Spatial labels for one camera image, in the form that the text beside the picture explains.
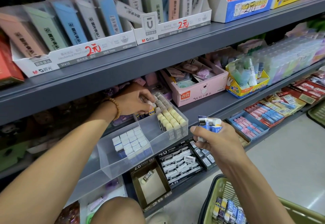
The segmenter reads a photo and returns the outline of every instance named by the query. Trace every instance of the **gray floor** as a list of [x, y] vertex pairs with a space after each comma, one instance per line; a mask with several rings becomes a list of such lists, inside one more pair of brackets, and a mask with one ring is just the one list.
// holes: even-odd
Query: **gray floor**
[[[306, 115], [250, 149], [247, 154], [275, 193], [325, 215], [325, 129]], [[217, 174], [164, 207], [173, 223], [197, 223]]]

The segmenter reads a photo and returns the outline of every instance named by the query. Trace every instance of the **leg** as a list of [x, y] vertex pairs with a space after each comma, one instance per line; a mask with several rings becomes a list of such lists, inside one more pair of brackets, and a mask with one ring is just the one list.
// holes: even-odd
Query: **leg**
[[145, 224], [140, 205], [127, 197], [115, 197], [96, 211], [91, 224]]

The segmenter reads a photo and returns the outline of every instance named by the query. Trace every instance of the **store shelf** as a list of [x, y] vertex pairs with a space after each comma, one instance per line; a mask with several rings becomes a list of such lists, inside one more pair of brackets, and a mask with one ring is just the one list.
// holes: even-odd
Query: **store shelf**
[[26, 79], [0, 91], [0, 125], [322, 12], [325, 0], [300, 0]]
[[274, 85], [271, 85], [259, 92], [252, 93], [244, 99], [238, 99], [227, 91], [222, 91], [215, 95], [211, 95], [210, 97], [206, 97], [193, 103], [189, 103], [185, 106], [179, 107], [179, 110], [189, 119], [189, 126], [193, 126], [198, 122], [198, 115], [218, 117], [223, 120], [246, 108], [247, 106], [252, 105], [257, 101], [265, 98], [267, 95], [280, 90], [282, 87], [285, 87], [289, 83], [311, 73], [324, 64], [325, 59], [322, 59], [319, 62], [291, 75], [288, 78], [281, 80]]
[[[257, 140], [255, 140], [253, 143], [250, 143], [245, 148], [245, 151], [250, 150], [255, 145], [259, 144], [260, 142], [262, 142], [263, 140], [265, 140], [267, 137], [269, 137], [272, 134], [274, 134], [276, 131], [278, 131], [280, 128], [284, 127], [289, 122], [297, 119], [298, 117], [300, 117], [301, 115], [303, 115], [304, 113], [306, 113], [310, 108], [311, 108], [311, 106], [308, 105], [306, 107], [303, 107], [300, 111], [298, 111], [294, 115], [291, 115], [291, 116], [287, 117], [279, 125], [275, 126], [274, 128], [271, 128], [269, 130], [269, 132], [267, 132], [264, 136], [261, 136], [260, 138], [258, 138]], [[179, 196], [181, 196], [182, 194], [184, 194], [185, 192], [187, 192], [189, 189], [191, 189], [192, 187], [196, 186], [200, 182], [204, 181], [206, 178], [208, 178], [209, 176], [213, 175], [218, 170], [219, 170], [219, 168], [216, 166], [216, 167], [214, 167], [213, 169], [211, 169], [209, 171], [202, 171], [202, 172], [194, 175], [189, 180], [187, 180], [187, 181], [181, 183], [180, 185], [176, 186], [175, 188], [172, 189], [172, 194], [168, 198], [164, 199], [164, 201], [161, 201], [161, 202], [157, 203], [157, 205], [155, 205], [150, 210], [148, 210], [147, 212], [145, 212], [144, 213], [144, 216], [145, 217], [148, 217], [151, 214], [155, 213], [157, 210], [163, 208], [165, 205], [167, 205], [168, 203], [172, 202], [173, 200], [175, 200], [176, 198], [178, 198]], [[126, 185], [126, 188], [127, 189], [132, 189], [130, 185]], [[130, 195], [129, 194], [129, 197], [135, 198], [135, 196], [136, 196], [135, 193], [133, 195]]]

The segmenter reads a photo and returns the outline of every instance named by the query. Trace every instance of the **clear plastic box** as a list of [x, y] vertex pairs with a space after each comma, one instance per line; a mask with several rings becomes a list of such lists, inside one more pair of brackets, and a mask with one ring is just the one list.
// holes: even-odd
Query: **clear plastic box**
[[[78, 184], [66, 206], [188, 135], [189, 120], [172, 103], [169, 101], [168, 103], [186, 121], [180, 130], [175, 131], [172, 129], [163, 132], [157, 118], [161, 111], [139, 121], [134, 116], [134, 123], [110, 133], [98, 141], [92, 153], [95, 158], [89, 160], [85, 165]], [[134, 156], [121, 158], [119, 153], [115, 151], [112, 139], [136, 127], [141, 128], [148, 144]]]

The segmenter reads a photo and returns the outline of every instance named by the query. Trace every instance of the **hand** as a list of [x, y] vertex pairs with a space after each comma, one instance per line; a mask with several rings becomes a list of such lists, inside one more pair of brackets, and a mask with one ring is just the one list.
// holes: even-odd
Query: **hand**
[[152, 110], [152, 106], [142, 102], [140, 97], [143, 100], [148, 99], [152, 103], [155, 102], [150, 91], [136, 82], [130, 84], [125, 90], [114, 97], [119, 105], [121, 115], [131, 115], [134, 113], [139, 113], [140, 115], [148, 114], [148, 111]]
[[226, 174], [229, 166], [241, 164], [248, 159], [248, 156], [239, 141], [235, 129], [224, 122], [221, 123], [221, 126], [222, 129], [218, 133], [196, 126], [191, 127], [190, 130], [194, 134], [195, 141], [198, 140], [198, 137], [202, 137], [207, 141], [196, 142], [195, 145], [210, 151], [221, 171]]

